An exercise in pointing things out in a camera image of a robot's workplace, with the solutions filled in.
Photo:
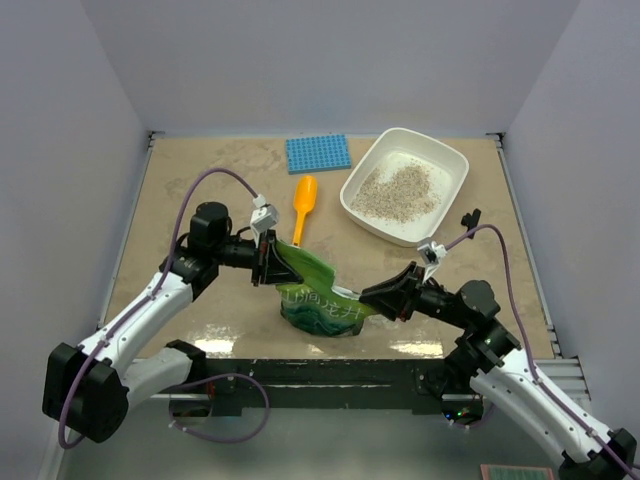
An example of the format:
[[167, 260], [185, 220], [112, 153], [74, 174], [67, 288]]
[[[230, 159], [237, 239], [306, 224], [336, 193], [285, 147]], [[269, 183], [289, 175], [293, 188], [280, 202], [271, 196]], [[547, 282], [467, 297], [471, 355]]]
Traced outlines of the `green litter bag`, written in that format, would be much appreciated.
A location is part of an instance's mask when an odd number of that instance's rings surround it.
[[280, 284], [280, 314], [295, 328], [320, 337], [357, 336], [369, 317], [377, 314], [360, 294], [335, 284], [335, 269], [306, 249], [285, 242], [277, 251], [303, 279]]

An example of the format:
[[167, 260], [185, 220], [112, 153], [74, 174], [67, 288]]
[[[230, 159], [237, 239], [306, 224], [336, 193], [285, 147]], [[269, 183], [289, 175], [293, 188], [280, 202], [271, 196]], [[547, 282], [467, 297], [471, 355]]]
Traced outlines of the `orange plastic scoop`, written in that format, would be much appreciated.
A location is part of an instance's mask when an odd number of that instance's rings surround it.
[[314, 209], [318, 191], [317, 179], [311, 175], [300, 178], [293, 199], [293, 207], [296, 212], [296, 222], [292, 238], [292, 244], [299, 247], [304, 232], [305, 219]]

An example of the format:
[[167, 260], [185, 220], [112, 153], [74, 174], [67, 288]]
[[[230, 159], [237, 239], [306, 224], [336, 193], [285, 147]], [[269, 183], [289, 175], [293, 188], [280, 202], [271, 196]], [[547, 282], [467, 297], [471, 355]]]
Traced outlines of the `white litter box tray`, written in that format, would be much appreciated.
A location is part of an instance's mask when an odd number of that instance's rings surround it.
[[343, 184], [347, 215], [370, 233], [401, 247], [435, 234], [470, 170], [453, 147], [406, 128], [389, 128]]

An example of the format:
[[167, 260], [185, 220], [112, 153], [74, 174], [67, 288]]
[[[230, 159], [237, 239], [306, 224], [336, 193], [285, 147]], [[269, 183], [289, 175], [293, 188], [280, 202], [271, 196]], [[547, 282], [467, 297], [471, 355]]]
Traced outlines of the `black bag clip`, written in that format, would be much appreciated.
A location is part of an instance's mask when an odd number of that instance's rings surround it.
[[466, 228], [466, 232], [469, 233], [478, 227], [482, 211], [479, 208], [475, 208], [471, 212], [467, 212], [461, 218], [461, 225]]

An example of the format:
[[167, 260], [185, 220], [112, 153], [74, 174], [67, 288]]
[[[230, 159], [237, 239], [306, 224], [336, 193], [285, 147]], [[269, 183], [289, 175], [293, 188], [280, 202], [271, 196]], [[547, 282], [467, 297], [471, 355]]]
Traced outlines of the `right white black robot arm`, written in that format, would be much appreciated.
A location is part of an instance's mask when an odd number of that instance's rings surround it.
[[360, 302], [389, 320], [419, 312], [462, 329], [445, 359], [445, 379], [459, 393], [471, 389], [523, 429], [556, 464], [562, 479], [634, 478], [638, 445], [626, 429], [612, 429], [562, 391], [498, 320], [488, 282], [473, 280], [451, 293], [409, 264], [395, 277], [363, 290]]

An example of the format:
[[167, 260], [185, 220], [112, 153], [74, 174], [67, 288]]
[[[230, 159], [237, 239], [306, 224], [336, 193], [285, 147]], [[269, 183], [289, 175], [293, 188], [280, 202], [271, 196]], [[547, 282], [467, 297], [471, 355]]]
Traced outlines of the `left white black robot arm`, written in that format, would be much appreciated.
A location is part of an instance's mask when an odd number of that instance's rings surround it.
[[254, 202], [245, 239], [232, 231], [227, 207], [200, 204], [189, 229], [174, 240], [150, 284], [114, 320], [72, 346], [59, 344], [49, 355], [43, 413], [57, 420], [65, 449], [80, 439], [101, 443], [120, 427], [129, 410], [164, 390], [200, 390], [207, 381], [205, 353], [174, 340], [146, 359], [141, 349], [218, 277], [222, 267], [247, 269], [253, 285], [299, 284], [302, 277], [278, 250], [276, 208]]

